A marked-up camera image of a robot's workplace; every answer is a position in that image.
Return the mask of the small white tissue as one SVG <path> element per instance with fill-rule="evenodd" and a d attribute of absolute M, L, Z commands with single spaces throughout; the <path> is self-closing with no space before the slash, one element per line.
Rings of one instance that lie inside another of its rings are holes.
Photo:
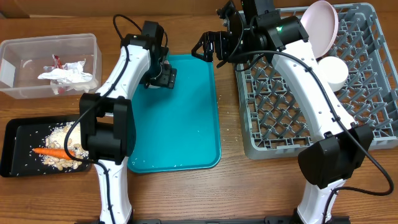
<path fill-rule="evenodd" d="M 67 91 L 89 92 L 98 86 L 98 82 L 93 78 L 92 74 L 79 72 L 78 70 L 56 68 L 51 72 L 41 73 L 37 78 L 39 80 L 56 81 L 57 85 L 66 85 Z"/>

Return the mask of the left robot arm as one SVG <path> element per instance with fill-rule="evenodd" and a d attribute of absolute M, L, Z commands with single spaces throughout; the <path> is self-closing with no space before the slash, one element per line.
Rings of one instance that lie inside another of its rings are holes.
<path fill-rule="evenodd" d="M 96 169 L 101 193 L 98 223 L 131 223 L 127 160 L 136 143 L 132 98 L 140 84 L 172 89 L 176 69 L 166 61 L 167 35 L 145 21 L 140 34 L 121 38 L 121 53 L 107 81 L 80 98 L 81 144 Z"/>

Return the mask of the white bowl with rice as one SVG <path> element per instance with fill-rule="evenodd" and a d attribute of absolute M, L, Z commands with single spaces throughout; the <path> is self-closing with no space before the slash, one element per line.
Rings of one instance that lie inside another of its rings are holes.
<path fill-rule="evenodd" d="M 348 66 L 346 63 L 334 56 L 322 58 L 318 62 L 318 66 L 323 71 L 323 74 L 333 92 L 340 91 L 349 74 Z"/>

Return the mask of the white round plate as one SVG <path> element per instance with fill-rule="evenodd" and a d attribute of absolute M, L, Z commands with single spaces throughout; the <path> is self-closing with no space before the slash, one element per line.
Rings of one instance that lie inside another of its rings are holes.
<path fill-rule="evenodd" d="M 300 21 L 309 35 L 314 56 L 324 56 L 333 45 L 338 32 L 335 8 L 327 1 L 317 1 L 307 8 Z"/>

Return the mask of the red snack wrapper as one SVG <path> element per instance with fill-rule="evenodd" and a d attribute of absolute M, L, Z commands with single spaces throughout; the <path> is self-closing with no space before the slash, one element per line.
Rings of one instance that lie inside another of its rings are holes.
<path fill-rule="evenodd" d="M 52 57 L 53 57 L 53 65 L 51 67 L 48 67 L 48 66 L 44 67 L 44 71 L 46 73 L 50 73 L 53 70 L 55 70 L 56 68 L 63 69 L 63 65 L 59 59 L 59 56 L 52 55 Z"/>

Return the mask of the grey dishwasher rack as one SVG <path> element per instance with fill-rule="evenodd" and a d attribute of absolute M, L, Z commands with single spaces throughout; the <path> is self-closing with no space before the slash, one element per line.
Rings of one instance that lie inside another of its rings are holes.
<path fill-rule="evenodd" d="M 338 100 L 373 130 L 371 149 L 397 146 L 397 71 L 369 3 L 337 4 L 339 26 L 329 55 L 345 61 L 348 78 Z M 250 159 L 295 157 L 311 145 L 308 126 L 285 80 L 265 60 L 239 65 L 244 153 Z"/>

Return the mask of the orange carrot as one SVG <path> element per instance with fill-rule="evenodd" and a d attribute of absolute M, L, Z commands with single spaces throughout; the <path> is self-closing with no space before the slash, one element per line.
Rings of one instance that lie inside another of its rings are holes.
<path fill-rule="evenodd" d="M 71 159 L 71 157 L 65 152 L 64 149 L 53 149 L 53 148 L 34 148 L 33 152 L 45 156 L 52 156 L 58 159 Z"/>

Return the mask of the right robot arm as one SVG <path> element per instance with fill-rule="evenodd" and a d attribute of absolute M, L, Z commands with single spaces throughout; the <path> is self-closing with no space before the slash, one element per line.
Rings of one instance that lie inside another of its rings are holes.
<path fill-rule="evenodd" d="M 307 183 L 303 199 L 285 223 L 348 223 L 332 206 L 346 181 L 361 166 L 373 141 L 371 128 L 358 125 L 343 108 L 320 68 L 336 37 L 336 12 L 326 1 L 310 6 L 303 17 L 282 17 L 272 1 L 228 1 L 217 10 L 226 30 L 205 32 L 192 50 L 211 62 L 244 63 L 264 57 L 290 88 L 307 122 L 312 145 L 298 155 Z"/>

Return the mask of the large white tissue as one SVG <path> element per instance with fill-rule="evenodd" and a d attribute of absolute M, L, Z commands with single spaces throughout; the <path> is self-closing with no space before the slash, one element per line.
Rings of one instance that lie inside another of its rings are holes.
<path fill-rule="evenodd" d="M 72 63 L 65 63 L 62 68 L 73 73 L 83 73 L 86 60 L 81 60 Z"/>

